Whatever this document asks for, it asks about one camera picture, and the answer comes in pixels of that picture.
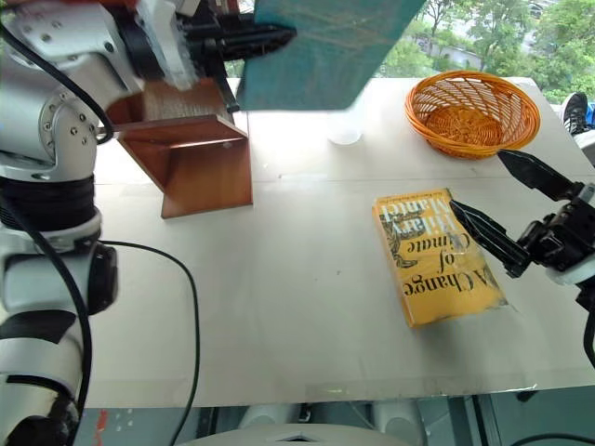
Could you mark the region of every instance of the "orange basket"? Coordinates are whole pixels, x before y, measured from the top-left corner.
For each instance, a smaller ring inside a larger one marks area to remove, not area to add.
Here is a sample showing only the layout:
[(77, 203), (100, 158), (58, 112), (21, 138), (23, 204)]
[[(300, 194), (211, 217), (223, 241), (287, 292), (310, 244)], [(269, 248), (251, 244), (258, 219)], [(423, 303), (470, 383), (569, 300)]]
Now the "orange basket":
[(539, 130), (539, 109), (517, 86), (485, 72), (443, 72), (407, 95), (407, 119), (434, 149), (479, 160), (516, 150)]

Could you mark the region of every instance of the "wooden stand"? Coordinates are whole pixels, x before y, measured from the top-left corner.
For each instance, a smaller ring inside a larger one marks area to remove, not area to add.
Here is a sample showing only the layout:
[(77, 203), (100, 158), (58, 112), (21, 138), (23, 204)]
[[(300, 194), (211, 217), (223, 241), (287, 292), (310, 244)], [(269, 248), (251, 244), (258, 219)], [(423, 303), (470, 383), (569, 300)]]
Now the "wooden stand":
[[(202, 116), (168, 119), (173, 116)], [(147, 85), (108, 114), (118, 139), (164, 193), (161, 217), (252, 203), (250, 150), (211, 82), (190, 92)]]

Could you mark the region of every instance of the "white table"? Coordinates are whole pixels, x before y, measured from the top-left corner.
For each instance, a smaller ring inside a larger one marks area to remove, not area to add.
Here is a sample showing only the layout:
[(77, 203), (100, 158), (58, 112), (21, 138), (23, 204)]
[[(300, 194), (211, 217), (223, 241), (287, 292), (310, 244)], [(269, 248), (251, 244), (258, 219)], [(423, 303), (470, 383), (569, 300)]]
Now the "white table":
[[(195, 275), (203, 336), (196, 405), (595, 383), (577, 289), (553, 284), (542, 268), (512, 280), (488, 256), (510, 305), (407, 327), (371, 215), (376, 197), (448, 187), (512, 237), (559, 207), (511, 178), (497, 158), (460, 161), (432, 150), (404, 118), (414, 83), (373, 80), (363, 94), (364, 138), (349, 147), (327, 141), (323, 114), (250, 114), (253, 207), (163, 221), (161, 194), (124, 151), (99, 149), (104, 237), (164, 249)], [(572, 179), (595, 181), (536, 87), (521, 83), (542, 111), (527, 151)], [(193, 361), (189, 287), (166, 261), (119, 252), (119, 299), (92, 318), (88, 404), (181, 406)]]

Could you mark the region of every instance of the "shoe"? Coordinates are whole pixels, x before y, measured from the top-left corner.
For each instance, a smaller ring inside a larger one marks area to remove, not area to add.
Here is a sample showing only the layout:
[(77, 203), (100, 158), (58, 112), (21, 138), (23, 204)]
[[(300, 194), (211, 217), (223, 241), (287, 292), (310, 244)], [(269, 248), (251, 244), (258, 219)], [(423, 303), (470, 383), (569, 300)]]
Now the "shoe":
[(586, 118), (587, 107), (587, 95), (582, 92), (575, 92), (569, 95), (562, 103), (560, 119), (564, 123), (564, 128), (571, 135), (578, 135), (588, 130)]

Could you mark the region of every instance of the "book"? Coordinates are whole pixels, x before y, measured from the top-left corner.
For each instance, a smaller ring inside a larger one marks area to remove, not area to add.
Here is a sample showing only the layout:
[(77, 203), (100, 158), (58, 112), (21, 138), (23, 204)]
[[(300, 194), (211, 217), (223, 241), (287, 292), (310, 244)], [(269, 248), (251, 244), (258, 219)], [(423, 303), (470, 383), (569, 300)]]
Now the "book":
[(411, 327), (507, 305), (448, 189), (376, 199), (380, 230)]

